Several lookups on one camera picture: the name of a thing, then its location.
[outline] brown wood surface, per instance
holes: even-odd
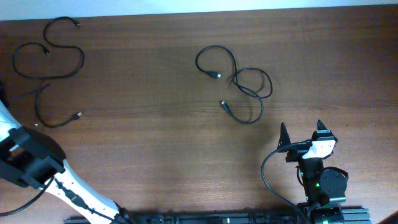
[[[283,203],[264,186],[262,160],[277,146],[280,123],[292,141],[310,138],[317,119],[339,143],[325,161],[350,174],[345,205],[370,208],[377,223],[398,208],[398,7],[337,7],[81,18],[81,28],[59,22],[49,31],[60,44],[86,53],[81,73],[51,81],[41,111],[48,122],[84,116],[60,129],[39,129],[67,153],[76,173],[101,194],[132,211],[199,212],[272,208]],[[13,50],[42,39],[48,20],[0,23],[0,75],[10,98],[39,82],[18,77]],[[231,61],[221,50],[200,63],[223,74],[214,80],[194,64],[207,45],[228,47],[238,67],[259,67],[272,78],[264,116],[249,126],[220,107],[226,100],[242,119],[259,103],[228,82]],[[37,47],[18,65],[31,74],[61,74],[77,53]],[[261,87],[258,73],[242,84]],[[269,91],[265,82],[261,95]],[[11,104],[25,126],[37,120],[34,97]],[[294,203],[305,194],[285,155],[266,167],[271,186]],[[37,192],[0,181],[0,210]],[[61,223],[77,215],[51,195],[0,223]]]

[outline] white wall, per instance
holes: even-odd
[[[0,21],[397,3],[398,0],[0,0]]]

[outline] wooden tabletop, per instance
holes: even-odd
[[[277,147],[281,122],[291,140],[311,138],[321,119],[339,139],[325,166],[349,172],[345,205],[369,208],[377,223],[398,208],[398,7],[333,7],[79,18],[55,24],[49,37],[85,51],[75,77],[50,81],[40,102],[46,121],[84,112],[64,128],[39,130],[67,154],[76,173],[101,194],[131,211],[199,212],[275,208],[283,202],[265,187],[262,160]],[[17,76],[14,49],[45,43],[48,20],[0,23],[0,76],[9,98],[40,82]],[[201,57],[207,45],[224,45],[238,68],[258,67],[272,79],[256,124],[235,122],[220,100],[241,119],[260,112],[256,99],[228,79],[231,59],[222,50]],[[74,69],[78,53],[49,47],[21,51],[21,70],[60,75]],[[269,84],[246,72],[239,82],[254,90]],[[27,127],[38,123],[34,97],[11,103]],[[304,202],[296,164],[275,155],[266,165],[271,186],[293,203]],[[37,192],[0,180],[0,210],[16,208]],[[78,215],[45,194],[2,223],[61,223]]]

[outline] robotic arm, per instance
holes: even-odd
[[[292,204],[304,219],[289,212],[224,213],[211,215],[135,215],[129,214],[77,176],[69,166],[62,148],[50,137],[23,127],[0,103],[0,178],[20,187],[42,189],[60,198],[80,212],[84,220],[64,220],[64,223],[100,224],[238,224],[238,223],[314,223],[314,224],[371,224],[367,209],[341,208],[347,187],[348,173],[336,167],[324,167],[323,160],[333,154],[337,138],[319,120],[312,138],[291,143],[285,124],[280,129],[276,152],[287,153],[286,162],[298,162],[298,179],[302,177],[306,203]],[[12,215],[16,211],[0,213]]]

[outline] cable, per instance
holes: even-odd
[[[48,187],[50,186],[50,184],[52,183],[53,179],[54,179],[54,177],[52,177],[52,178],[50,179],[50,182],[49,182],[48,184],[46,184],[46,185],[44,186],[44,188],[43,188],[34,198],[32,198],[32,200],[28,201],[26,204],[24,204],[23,206],[21,206],[21,207],[19,207],[19,208],[17,208],[17,209],[14,209],[14,210],[9,211],[9,212],[2,212],[2,213],[0,213],[0,217],[6,217],[6,216],[9,216],[9,215],[14,215],[14,214],[16,214],[16,213],[22,211],[23,209],[29,207],[30,205],[32,205],[35,201],[37,201],[37,199],[39,199],[39,198],[44,194],[44,192],[47,190],[47,188],[48,188]]]
[[[51,41],[49,41],[48,38],[47,38],[47,30],[48,30],[48,28],[50,26],[52,26],[55,22],[59,21],[59,20],[69,20],[69,21],[72,21],[77,27],[80,27],[80,23],[77,20],[72,19],[71,17],[67,17],[67,16],[58,17],[58,18],[55,18],[55,19],[51,20],[50,22],[47,23],[47,25],[45,25],[44,30],[43,30],[43,38],[52,47],[58,47],[58,48],[64,48],[64,49],[77,49],[79,51],[79,53],[81,54],[81,62],[79,64],[79,66],[76,69],[74,69],[72,72],[69,72],[69,73],[64,74],[64,75],[47,75],[47,76],[35,77],[35,76],[24,74],[21,71],[19,71],[17,66],[16,66],[16,60],[17,60],[18,52],[20,51],[20,49],[22,49],[22,48],[24,48],[24,47],[26,47],[28,45],[37,45],[37,46],[39,46],[39,47],[41,47],[43,49],[43,52],[45,54],[48,54],[50,52],[48,50],[48,48],[46,48],[44,45],[42,45],[40,43],[28,42],[28,43],[24,43],[24,44],[20,45],[17,49],[15,49],[15,51],[14,51],[14,53],[12,55],[12,67],[13,67],[13,69],[16,71],[16,73],[18,75],[20,75],[20,76],[22,76],[24,78],[32,79],[32,80],[55,80],[55,79],[61,79],[61,78],[70,78],[70,77],[76,75],[77,73],[79,73],[80,70],[83,68],[83,65],[84,65],[84,62],[85,62],[85,54],[84,54],[84,51],[81,48],[76,47],[76,46],[54,44]],[[73,114],[70,119],[68,119],[67,121],[64,121],[62,123],[59,123],[59,124],[48,124],[42,119],[42,117],[41,117],[41,115],[39,113],[39,99],[40,99],[40,96],[41,96],[43,90],[45,90],[48,87],[48,85],[49,84],[39,88],[38,90],[33,90],[31,92],[19,95],[19,96],[17,96],[17,98],[20,98],[20,97],[23,97],[23,96],[27,96],[27,95],[30,95],[30,94],[36,92],[36,99],[35,99],[35,106],[34,106],[35,114],[36,114],[37,119],[47,128],[59,128],[59,127],[67,125],[68,123],[70,123],[72,121],[78,120],[83,115],[83,113],[79,112],[77,114]]]
[[[297,166],[296,168],[297,168],[297,171],[296,171],[297,180],[301,184],[301,186],[304,187],[303,182],[301,181],[301,178],[300,178],[300,168],[299,168],[299,166]]]
[[[231,109],[229,108],[228,104],[227,104],[225,101],[222,101],[222,102],[221,102],[222,107],[224,108],[224,110],[225,110],[235,121],[237,121],[237,122],[239,122],[239,123],[241,123],[241,124],[253,124],[253,123],[259,121],[259,120],[261,119],[263,113],[264,113],[264,104],[262,103],[262,100],[263,100],[263,99],[266,99],[266,98],[268,98],[268,97],[270,97],[271,94],[272,94],[272,91],[273,91],[271,78],[269,77],[269,75],[268,75],[265,71],[261,70],[260,68],[242,68],[242,69],[238,70],[238,68],[237,68],[237,66],[236,66],[236,60],[235,60],[235,57],[234,57],[234,55],[232,54],[232,52],[231,52],[230,50],[228,50],[226,47],[223,47],[223,46],[220,46],[220,45],[211,45],[211,46],[205,47],[204,49],[202,49],[201,51],[199,51],[199,53],[198,53],[197,56],[195,57],[195,65],[197,66],[197,68],[199,69],[199,71],[201,71],[201,72],[203,72],[203,73],[209,75],[211,78],[221,78],[221,74],[218,73],[218,72],[206,71],[206,70],[202,69],[202,68],[199,66],[199,64],[198,64],[198,59],[199,59],[199,56],[200,56],[203,52],[205,52],[205,51],[207,51],[207,50],[210,50],[210,49],[213,49],[213,48],[220,48],[220,49],[223,49],[223,50],[227,51],[227,53],[229,54],[229,56],[231,56],[232,64],[233,64],[233,78],[232,78],[232,82],[239,88],[239,90],[241,90],[241,92],[243,92],[243,93],[246,94],[247,96],[256,98],[256,99],[258,99],[258,100],[260,101],[261,112],[260,112],[260,115],[259,115],[254,121],[242,121],[242,120],[238,119],[237,117],[235,117],[235,115],[232,113]],[[268,78],[269,84],[270,84],[270,87],[271,87],[271,90],[270,90],[270,92],[269,92],[268,95],[266,95],[266,96],[259,96],[255,91],[253,91],[253,90],[251,90],[251,89],[249,89],[249,88],[247,88],[247,87],[245,87],[245,86],[242,86],[242,85],[240,85],[240,84],[238,83],[238,74],[241,73],[241,72],[248,71],[248,70],[256,70],[256,71],[259,71],[259,72],[263,73],[263,74]]]
[[[308,223],[311,223],[311,221],[308,219],[308,217],[303,213],[303,211],[301,211],[301,209],[298,208],[298,206],[296,206],[295,204],[293,204],[291,201],[287,200],[286,198],[284,198],[283,196],[281,196],[280,194],[278,194],[274,189],[271,188],[271,186],[268,184],[266,177],[264,175],[264,167],[266,165],[266,162],[268,161],[269,158],[271,158],[271,156],[273,156],[275,153],[277,152],[281,152],[284,149],[286,149],[287,147],[290,146],[294,146],[294,145],[300,145],[302,144],[302,142],[296,142],[284,147],[281,147],[279,149],[276,149],[275,151],[273,151],[272,153],[270,153],[262,162],[261,164],[261,177],[262,177],[262,181],[265,183],[265,185],[267,186],[267,188],[271,191],[271,193],[273,193],[277,198],[283,200],[284,202],[286,202],[290,207],[292,207],[296,212],[297,212],[297,216],[301,215],[302,217],[304,217],[305,221]]]
[[[97,215],[99,215],[99,216],[101,216],[103,218],[106,218],[106,219],[112,221],[112,223],[122,224],[122,223],[116,221],[114,218],[108,217],[108,216],[106,216],[106,215],[104,215],[104,214],[102,214],[100,212],[97,212],[93,208],[89,208],[88,205],[85,203],[85,201],[79,195],[77,195],[75,192],[73,192],[71,190],[66,189],[63,186],[63,184],[61,182],[59,182],[57,179],[55,179],[55,182],[57,183],[58,188],[61,189],[65,193],[65,196],[67,198],[69,198],[70,201],[73,204],[75,204],[77,207],[83,208],[85,210],[90,211],[91,213],[94,213],[94,214],[97,214]]]

